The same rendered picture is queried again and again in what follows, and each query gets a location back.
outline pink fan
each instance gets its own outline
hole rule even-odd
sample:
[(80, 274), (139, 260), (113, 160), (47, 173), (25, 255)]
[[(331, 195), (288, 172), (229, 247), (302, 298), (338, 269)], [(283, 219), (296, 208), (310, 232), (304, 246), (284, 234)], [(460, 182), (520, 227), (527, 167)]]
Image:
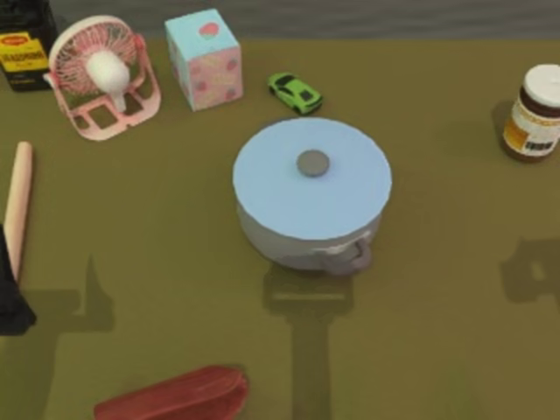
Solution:
[[(70, 26), (54, 43), (49, 68), (45, 79), (61, 111), (89, 140), (107, 140), (159, 110), (161, 92), (144, 38), (117, 17), (88, 17)], [(109, 123), (95, 119), (98, 109)]]

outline green toy car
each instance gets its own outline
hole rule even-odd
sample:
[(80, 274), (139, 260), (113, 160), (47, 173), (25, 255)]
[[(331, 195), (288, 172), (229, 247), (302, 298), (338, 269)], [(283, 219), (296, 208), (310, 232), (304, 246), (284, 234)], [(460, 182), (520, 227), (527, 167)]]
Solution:
[(323, 96), (292, 73), (274, 73), (269, 77), (269, 91), (301, 116), (316, 111)]

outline brown spread jar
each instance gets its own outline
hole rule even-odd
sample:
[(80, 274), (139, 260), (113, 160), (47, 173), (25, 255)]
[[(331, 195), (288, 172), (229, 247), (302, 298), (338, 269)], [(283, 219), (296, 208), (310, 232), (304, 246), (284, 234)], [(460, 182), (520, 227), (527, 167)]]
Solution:
[(560, 138), (560, 66), (544, 64), (525, 75), (502, 145), (512, 158), (540, 162)]

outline fan grille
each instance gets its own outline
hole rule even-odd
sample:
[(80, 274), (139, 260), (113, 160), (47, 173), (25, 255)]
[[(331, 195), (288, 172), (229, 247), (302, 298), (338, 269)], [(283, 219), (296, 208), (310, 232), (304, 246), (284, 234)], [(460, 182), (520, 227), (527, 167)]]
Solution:
[(74, 35), (60, 49), (53, 69), (59, 86), (75, 95), (100, 93), (86, 71), (92, 54), (109, 50), (132, 67), (137, 61), (134, 32), (124, 23), (93, 24)]

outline pot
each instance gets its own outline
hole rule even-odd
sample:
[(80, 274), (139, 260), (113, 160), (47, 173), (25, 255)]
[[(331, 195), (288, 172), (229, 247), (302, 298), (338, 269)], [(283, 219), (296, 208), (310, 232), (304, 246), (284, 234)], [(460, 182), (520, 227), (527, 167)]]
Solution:
[(302, 117), (259, 131), (234, 163), (241, 228), (275, 263), (346, 276), (371, 262), (391, 170), (367, 135)]

